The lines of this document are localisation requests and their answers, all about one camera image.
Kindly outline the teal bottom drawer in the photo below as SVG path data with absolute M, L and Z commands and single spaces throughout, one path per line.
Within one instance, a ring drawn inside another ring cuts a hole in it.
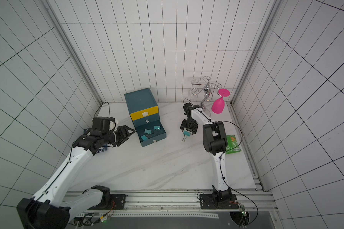
M 160 120 L 135 127 L 142 147 L 146 147 L 167 137 L 167 133 Z

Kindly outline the teal drawer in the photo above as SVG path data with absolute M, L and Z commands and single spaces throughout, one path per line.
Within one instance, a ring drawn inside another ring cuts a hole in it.
M 160 120 L 135 127 L 142 147 L 146 147 L 167 137 L 167 133 Z
M 143 117 L 141 119 L 134 120 L 133 124 L 135 127 L 140 127 L 140 126 L 146 125 L 148 123 L 155 122 L 159 119 L 160 119 L 160 115 L 159 115 L 159 113 L 156 113 L 156 114 L 153 114 L 150 116 Z

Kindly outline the yellow top drawer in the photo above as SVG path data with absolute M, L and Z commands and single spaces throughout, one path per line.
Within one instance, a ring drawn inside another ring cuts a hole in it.
M 159 107 L 158 106 L 153 106 L 153 107 L 150 107 L 150 108 L 147 108 L 147 109 L 144 109 L 144 110 L 133 112 L 133 113 L 130 114 L 130 116 L 131 116 L 131 119 L 133 121 L 135 121 L 135 120 L 138 120 L 138 119 L 142 119 L 142 118 L 145 118 L 145 117 L 157 114 L 158 112 L 159 112 Z

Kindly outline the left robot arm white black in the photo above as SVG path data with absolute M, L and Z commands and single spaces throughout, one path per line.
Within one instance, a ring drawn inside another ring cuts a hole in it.
M 70 185 L 81 169 L 105 145 L 119 147 L 135 130 L 113 117 L 95 117 L 92 127 L 73 142 L 70 153 L 58 170 L 31 197 L 23 198 L 16 209 L 25 229 L 64 229 L 80 213 L 90 208 L 114 207 L 110 189 L 93 186 L 75 200 L 64 202 Z

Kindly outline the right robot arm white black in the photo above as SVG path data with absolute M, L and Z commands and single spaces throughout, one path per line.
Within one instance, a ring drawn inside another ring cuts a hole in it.
M 215 180 L 212 185 L 212 193 L 204 194 L 201 191 L 197 193 L 200 207 L 205 210 L 239 209 L 237 197 L 232 193 L 232 188 L 226 181 L 225 155 L 228 140 L 224 123 L 211 119 L 199 105 L 193 105 L 190 101 L 183 104 L 183 110 L 186 119 L 180 126 L 183 133 L 182 141 L 195 135 L 201 128 L 203 146 L 209 153 L 213 166 Z

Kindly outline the teal drawer cabinet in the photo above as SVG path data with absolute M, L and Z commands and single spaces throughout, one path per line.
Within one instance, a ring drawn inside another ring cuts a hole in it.
M 124 95 L 129 114 L 158 106 L 150 88 L 137 90 Z

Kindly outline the clear glass on rack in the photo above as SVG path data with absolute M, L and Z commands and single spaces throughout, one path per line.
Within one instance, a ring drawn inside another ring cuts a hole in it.
M 188 92 L 188 99 L 197 102 L 198 95 L 201 91 L 202 83 L 198 79 L 193 79 L 191 81 L 191 88 Z

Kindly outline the magenta plastic wine glass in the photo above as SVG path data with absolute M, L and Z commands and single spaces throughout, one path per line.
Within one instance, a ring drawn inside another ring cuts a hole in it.
M 219 95 L 219 98 L 213 103 L 212 105 L 212 112 L 215 114 L 221 114 L 225 107 L 225 97 L 230 96 L 230 91 L 224 88 L 221 88 L 218 90 L 217 94 Z

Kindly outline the silver glass rack stand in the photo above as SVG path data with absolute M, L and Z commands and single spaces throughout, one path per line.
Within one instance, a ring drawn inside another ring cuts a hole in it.
M 200 102 L 200 106 L 203 111 L 206 110 L 205 102 L 211 102 L 214 98 L 213 91 L 215 89 L 219 90 L 223 88 L 223 86 L 218 82 L 212 82 L 211 77 L 209 76 L 203 76 L 202 80 L 200 81 L 202 83 L 201 92 L 203 92 L 203 100 Z

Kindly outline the green snack packet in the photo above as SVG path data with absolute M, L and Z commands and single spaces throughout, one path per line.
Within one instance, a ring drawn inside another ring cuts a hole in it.
M 242 151 L 235 135 L 227 135 L 226 138 L 227 138 L 226 154 L 234 154 L 234 153 L 239 153 Z

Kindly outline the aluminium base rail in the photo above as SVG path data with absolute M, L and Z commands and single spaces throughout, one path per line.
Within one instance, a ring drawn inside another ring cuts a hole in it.
M 203 194 L 210 194 L 211 190 L 132 190 L 113 191 L 115 209 L 85 210 L 78 217 L 91 213 L 94 218 L 107 214 L 108 218 L 115 217 L 204 217 L 218 218 L 220 212 L 241 212 L 241 205 L 254 219 L 257 212 L 278 211 L 274 197 L 270 192 L 255 189 L 242 189 L 236 194 L 238 203 L 227 206 L 207 203 Z

